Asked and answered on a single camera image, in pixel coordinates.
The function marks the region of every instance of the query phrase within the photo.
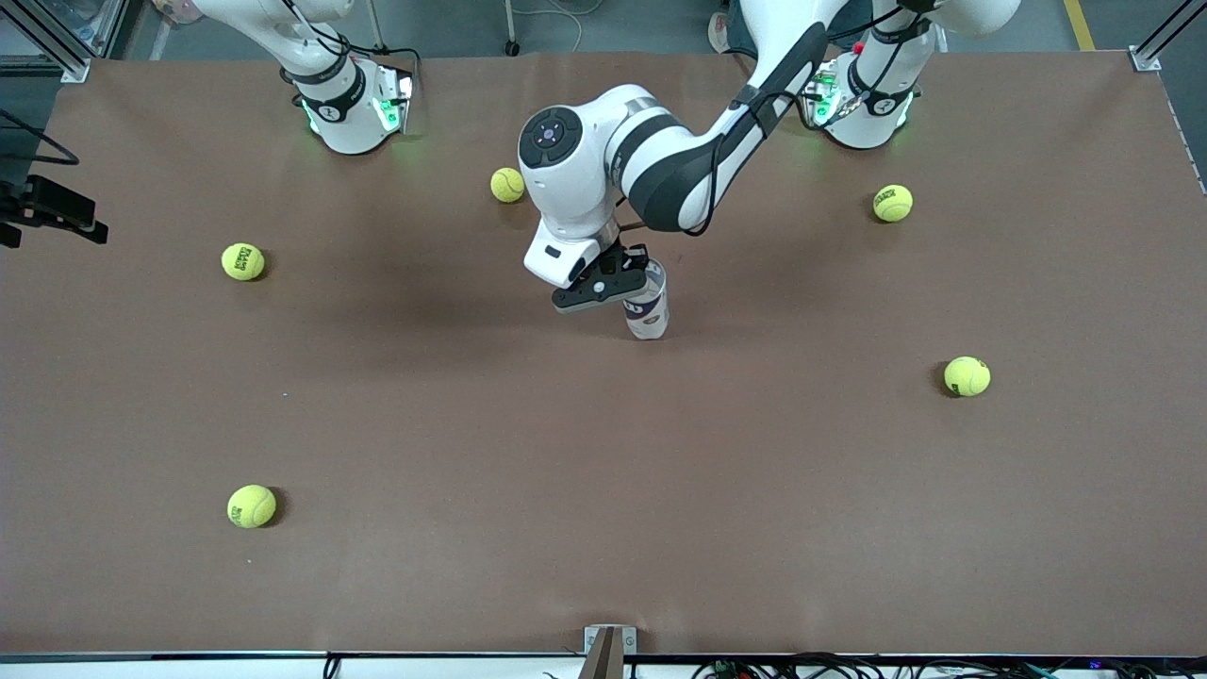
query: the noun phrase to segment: black mount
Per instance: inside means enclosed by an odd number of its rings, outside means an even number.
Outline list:
[[[97,204],[66,186],[36,174],[24,186],[0,181],[0,245],[21,246],[17,226],[48,226],[70,230],[104,245],[109,227],[95,219]]]
[[[647,265],[649,252],[645,245],[625,247],[617,240],[570,287],[553,291],[553,305],[566,314],[632,297],[646,286]]]

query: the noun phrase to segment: yellow tennis ball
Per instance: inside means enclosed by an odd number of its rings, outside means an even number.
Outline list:
[[[498,168],[490,175],[490,192],[505,203],[514,203],[524,195],[524,177],[512,168]]]
[[[258,528],[276,511],[276,496],[263,486],[244,486],[227,501],[227,516],[239,528]]]
[[[264,270],[264,253],[247,242],[235,242],[222,252],[222,268],[235,280],[251,280]]]
[[[885,186],[871,200],[871,209],[885,221],[900,221],[914,209],[914,194],[899,183]]]
[[[975,397],[989,388],[989,367],[972,357],[960,357],[943,371],[943,382],[957,397]]]

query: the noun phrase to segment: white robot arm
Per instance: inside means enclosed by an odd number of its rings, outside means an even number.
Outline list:
[[[643,247],[619,242],[618,194],[649,228],[699,235],[734,176],[793,105],[840,144],[879,146],[904,122],[917,74],[934,49],[932,19],[980,35],[1001,28],[1019,5],[874,0],[880,19],[863,52],[823,63],[826,28],[846,1],[744,0],[758,64],[704,134],[692,134],[636,84],[529,118],[519,139],[520,171],[541,221],[524,264],[559,288],[558,310],[642,289],[647,257]]]
[[[302,93],[310,129],[332,150],[363,153],[406,124],[412,75],[357,57],[325,22],[355,0],[194,0],[267,49]]]

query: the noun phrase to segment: yellow floor line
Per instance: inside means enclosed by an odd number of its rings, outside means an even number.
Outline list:
[[[1073,36],[1077,37],[1077,48],[1083,52],[1094,51],[1094,37],[1090,36],[1090,27],[1085,23],[1085,12],[1081,11],[1079,0],[1065,0],[1065,12],[1068,13],[1068,23],[1073,27]]]

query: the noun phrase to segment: black button panel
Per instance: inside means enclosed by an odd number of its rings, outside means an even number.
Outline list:
[[[570,156],[583,139],[583,122],[565,106],[537,111],[520,133],[520,160],[530,168],[546,168]]]

